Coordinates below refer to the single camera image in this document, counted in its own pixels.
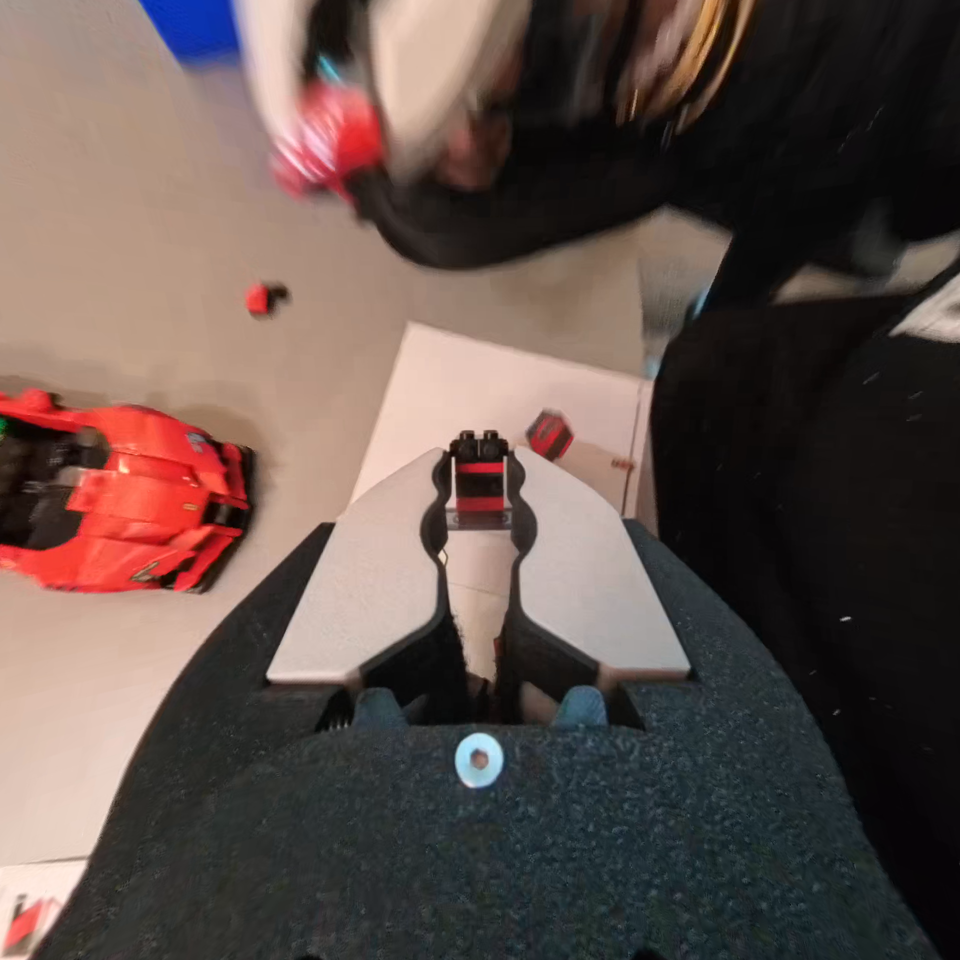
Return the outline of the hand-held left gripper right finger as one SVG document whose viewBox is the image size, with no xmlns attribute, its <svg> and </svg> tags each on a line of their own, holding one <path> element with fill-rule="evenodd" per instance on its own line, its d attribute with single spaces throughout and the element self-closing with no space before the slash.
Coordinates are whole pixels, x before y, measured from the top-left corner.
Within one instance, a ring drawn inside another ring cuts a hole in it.
<svg viewBox="0 0 960 960">
<path fill-rule="evenodd" d="M 542 691 L 689 678 L 690 660 L 619 511 L 531 450 L 510 454 L 507 491 L 517 555 L 503 676 Z"/>
</svg>

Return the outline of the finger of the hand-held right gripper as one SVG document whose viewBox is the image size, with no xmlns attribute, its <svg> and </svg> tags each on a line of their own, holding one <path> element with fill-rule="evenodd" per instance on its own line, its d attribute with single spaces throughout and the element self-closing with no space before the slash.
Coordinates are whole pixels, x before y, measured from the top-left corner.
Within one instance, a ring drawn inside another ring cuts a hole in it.
<svg viewBox="0 0 960 960">
<path fill-rule="evenodd" d="M 278 151 L 296 145 L 314 1 L 234 1 L 241 62 L 257 115 Z"/>
<path fill-rule="evenodd" d="M 455 121 L 497 78 L 529 1 L 377 1 L 367 8 L 370 91 L 389 174 L 435 162 Z"/>
</svg>

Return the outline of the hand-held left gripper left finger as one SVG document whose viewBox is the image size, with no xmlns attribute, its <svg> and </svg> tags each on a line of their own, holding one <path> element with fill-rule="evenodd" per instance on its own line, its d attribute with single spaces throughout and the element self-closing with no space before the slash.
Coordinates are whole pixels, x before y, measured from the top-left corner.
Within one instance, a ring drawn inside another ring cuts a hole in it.
<svg viewBox="0 0 960 960">
<path fill-rule="evenodd" d="M 454 654 L 446 570 L 450 453 L 433 447 L 337 519 L 267 669 L 276 687 L 426 694 Z"/>
</svg>

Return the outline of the blue plastic bin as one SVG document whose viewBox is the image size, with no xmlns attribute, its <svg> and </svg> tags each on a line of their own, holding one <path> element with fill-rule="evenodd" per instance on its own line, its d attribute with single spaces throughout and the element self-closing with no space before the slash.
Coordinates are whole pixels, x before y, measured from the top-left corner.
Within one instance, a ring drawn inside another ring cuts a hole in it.
<svg viewBox="0 0 960 960">
<path fill-rule="evenodd" d="M 233 1 L 140 1 L 173 57 L 201 67 L 239 56 Z"/>
</svg>

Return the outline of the black red lego block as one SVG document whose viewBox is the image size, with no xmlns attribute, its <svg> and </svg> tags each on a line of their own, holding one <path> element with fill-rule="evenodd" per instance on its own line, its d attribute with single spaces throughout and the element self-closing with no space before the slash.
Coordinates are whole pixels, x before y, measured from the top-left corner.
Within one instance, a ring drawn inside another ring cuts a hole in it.
<svg viewBox="0 0 960 960">
<path fill-rule="evenodd" d="M 377 110 L 352 83 L 311 80 L 291 129 L 274 144 L 271 172 L 293 196 L 332 193 L 354 202 L 351 182 L 377 169 L 384 147 Z"/>
</svg>

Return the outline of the red black green lego assembly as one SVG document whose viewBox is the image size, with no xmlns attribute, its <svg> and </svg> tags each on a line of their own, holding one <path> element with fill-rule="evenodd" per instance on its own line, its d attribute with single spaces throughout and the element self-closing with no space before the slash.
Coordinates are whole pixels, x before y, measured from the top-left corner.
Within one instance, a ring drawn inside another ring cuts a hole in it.
<svg viewBox="0 0 960 960">
<path fill-rule="evenodd" d="M 510 446 L 496 430 L 463 430 L 449 446 L 452 472 L 447 528 L 457 532 L 506 532 L 512 527 L 507 495 Z"/>
</svg>

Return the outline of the red lego car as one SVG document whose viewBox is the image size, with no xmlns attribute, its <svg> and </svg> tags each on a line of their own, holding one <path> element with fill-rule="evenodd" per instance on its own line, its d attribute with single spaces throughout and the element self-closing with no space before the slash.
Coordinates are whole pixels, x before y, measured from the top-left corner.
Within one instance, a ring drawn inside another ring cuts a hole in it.
<svg viewBox="0 0 960 960">
<path fill-rule="evenodd" d="M 206 592 L 254 510 L 256 454 L 136 404 L 1 394 L 1 567 L 71 594 Z"/>
</svg>

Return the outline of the person's right forearm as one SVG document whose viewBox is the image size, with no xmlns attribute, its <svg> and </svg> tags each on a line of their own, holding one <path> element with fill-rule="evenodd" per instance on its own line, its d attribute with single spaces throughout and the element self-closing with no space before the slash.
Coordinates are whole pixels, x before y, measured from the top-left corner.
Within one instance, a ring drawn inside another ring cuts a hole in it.
<svg viewBox="0 0 960 960">
<path fill-rule="evenodd" d="M 958 2 L 531 2 L 419 174 L 350 183 L 403 258 L 495 266 L 664 207 L 729 232 L 705 310 L 958 232 Z"/>
</svg>

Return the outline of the lego instruction booklet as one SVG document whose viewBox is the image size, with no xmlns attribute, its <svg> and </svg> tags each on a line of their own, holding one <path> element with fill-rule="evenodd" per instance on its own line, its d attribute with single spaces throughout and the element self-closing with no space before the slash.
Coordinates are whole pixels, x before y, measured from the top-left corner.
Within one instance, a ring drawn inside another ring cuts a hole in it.
<svg viewBox="0 0 960 960">
<path fill-rule="evenodd" d="M 656 535 L 652 395 L 637 376 L 409 323 L 349 500 L 463 430 L 491 428 L 524 446 L 547 411 L 573 435 L 556 465 Z"/>
</svg>

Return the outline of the white sticker sheet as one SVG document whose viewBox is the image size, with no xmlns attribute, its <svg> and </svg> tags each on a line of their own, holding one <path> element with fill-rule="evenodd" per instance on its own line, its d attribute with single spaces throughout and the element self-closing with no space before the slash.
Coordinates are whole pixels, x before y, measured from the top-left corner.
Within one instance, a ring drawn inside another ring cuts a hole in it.
<svg viewBox="0 0 960 960">
<path fill-rule="evenodd" d="M 2 959 L 32 957 L 87 866 L 87 859 L 78 858 L 1 868 Z"/>
</svg>

